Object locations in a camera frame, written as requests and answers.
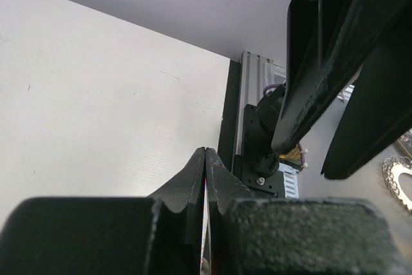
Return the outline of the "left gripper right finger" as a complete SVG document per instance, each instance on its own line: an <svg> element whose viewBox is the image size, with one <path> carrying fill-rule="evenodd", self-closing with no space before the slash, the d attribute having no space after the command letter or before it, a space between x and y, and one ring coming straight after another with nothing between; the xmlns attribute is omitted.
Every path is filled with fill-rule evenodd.
<svg viewBox="0 0 412 275"><path fill-rule="evenodd" d="M382 213L353 198L260 198L205 153L213 274L409 274Z"/></svg>

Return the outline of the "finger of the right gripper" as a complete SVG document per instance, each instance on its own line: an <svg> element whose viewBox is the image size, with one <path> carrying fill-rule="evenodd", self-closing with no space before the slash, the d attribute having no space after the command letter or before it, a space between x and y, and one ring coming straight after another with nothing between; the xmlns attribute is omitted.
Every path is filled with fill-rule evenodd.
<svg viewBox="0 0 412 275"><path fill-rule="evenodd" d="M379 46L364 62L324 160L344 180L411 128L411 47Z"/></svg>
<svg viewBox="0 0 412 275"><path fill-rule="evenodd" d="M375 47L400 26L411 0L291 0L286 95L272 149L289 151Z"/></svg>

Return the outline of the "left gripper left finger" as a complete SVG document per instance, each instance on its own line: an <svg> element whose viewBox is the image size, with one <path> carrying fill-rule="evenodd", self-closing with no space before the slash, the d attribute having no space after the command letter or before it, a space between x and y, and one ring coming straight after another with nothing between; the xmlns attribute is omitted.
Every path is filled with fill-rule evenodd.
<svg viewBox="0 0 412 275"><path fill-rule="evenodd" d="M199 274L204 148L146 197L36 197L1 231L2 274Z"/></svg>

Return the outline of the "metal key holder red handle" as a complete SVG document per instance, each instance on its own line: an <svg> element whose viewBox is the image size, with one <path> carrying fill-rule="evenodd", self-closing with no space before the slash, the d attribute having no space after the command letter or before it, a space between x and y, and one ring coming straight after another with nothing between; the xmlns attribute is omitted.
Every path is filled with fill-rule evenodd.
<svg viewBox="0 0 412 275"><path fill-rule="evenodd" d="M411 129L397 139L396 145L400 147L402 155L386 158L381 166L381 174L391 195L411 213L411 199L400 184L401 175L411 176Z"/></svg>

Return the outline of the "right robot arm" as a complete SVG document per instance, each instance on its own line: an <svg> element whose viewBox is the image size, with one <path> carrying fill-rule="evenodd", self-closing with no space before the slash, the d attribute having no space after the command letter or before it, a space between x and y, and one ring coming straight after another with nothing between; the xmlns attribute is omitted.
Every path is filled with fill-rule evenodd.
<svg viewBox="0 0 412 275"><path fill-rule="evenodd" d="M411 0L291 0L286 82L258 103L246 141L271 174L350 81L321 169L344 180L411 128Z"/></svg>

